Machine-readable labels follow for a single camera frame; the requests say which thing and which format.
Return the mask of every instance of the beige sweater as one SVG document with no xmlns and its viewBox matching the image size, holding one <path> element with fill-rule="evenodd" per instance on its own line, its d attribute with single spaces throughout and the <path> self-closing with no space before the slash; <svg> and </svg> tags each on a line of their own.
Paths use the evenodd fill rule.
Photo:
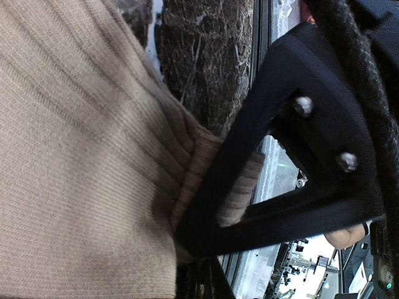
<svg viewBox="0 0 399 299">
<path fill-rule="evenodd" d="M 1 0 L 0 89 L 0 296 L 173 298 L 173 225 L 221 141 L 112 5 Z M 221 225 L 261 167 L 254 155 Z"/>
</svg>

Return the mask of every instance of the ribbed fabric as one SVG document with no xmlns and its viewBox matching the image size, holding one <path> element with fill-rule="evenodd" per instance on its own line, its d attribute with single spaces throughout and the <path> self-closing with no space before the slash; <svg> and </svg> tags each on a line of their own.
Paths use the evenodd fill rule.
<svg viewBox="0 0 399 299">
<path fill-rule="evenodd" d="M 207 133 L 106 0 L 0 1 L 0 41 L 0 296 L 173 298 Z"/>
</svg>

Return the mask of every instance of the black cable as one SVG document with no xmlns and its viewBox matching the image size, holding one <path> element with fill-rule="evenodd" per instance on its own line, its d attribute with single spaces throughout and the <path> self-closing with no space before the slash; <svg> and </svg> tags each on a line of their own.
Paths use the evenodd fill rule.
<svg viewBox="0 0 399 299">
<path fill-rule="evenodd" d="M 316 24 L 334 48 L 357 96 L 376 152 L 377 175 L 387 215 L 395 298 L 399 298 L 399 128 L 385 89 L 362 35 L 344 0 L 305 0 Z"/>
</svg>

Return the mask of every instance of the screw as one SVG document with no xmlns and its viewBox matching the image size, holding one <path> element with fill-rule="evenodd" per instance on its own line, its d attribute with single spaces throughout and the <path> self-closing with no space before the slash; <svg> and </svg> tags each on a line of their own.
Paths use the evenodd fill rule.
<svg viewBox="0 0 399 299">
<path fill-rule="evenodd" d="M 337 156 L 337 163 L 341 166 L 342 170 L 346 173 L 355 171 L 358 166 L 357 157 L 351 153 L 341 153 Z"/>
<path fill-rule="evenodd" d="M 309 117 L 313 110 L 313 101 L 309 97 L 295 99 L 294 109 L 301 117 Z"/>
</svg>

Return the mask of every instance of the silver screw head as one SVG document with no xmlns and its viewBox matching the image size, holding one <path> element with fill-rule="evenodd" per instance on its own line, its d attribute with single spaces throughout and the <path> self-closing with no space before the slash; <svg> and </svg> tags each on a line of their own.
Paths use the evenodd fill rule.
<svg viewBox="0 0 399 299">
<path fill-rule="evenodd" d="M 310 117 L 313 111 L 313 101 L 309 97 L 298 97 L 295 99 L 294 109 L 300 117 Z"/>
<path fill-rule="evenodd" d="M 346 173 L 355 171 L 358 167 L 358 161 L 355 154 L 343 152 L 337 156 L 337 163 Z"/>
</svg>

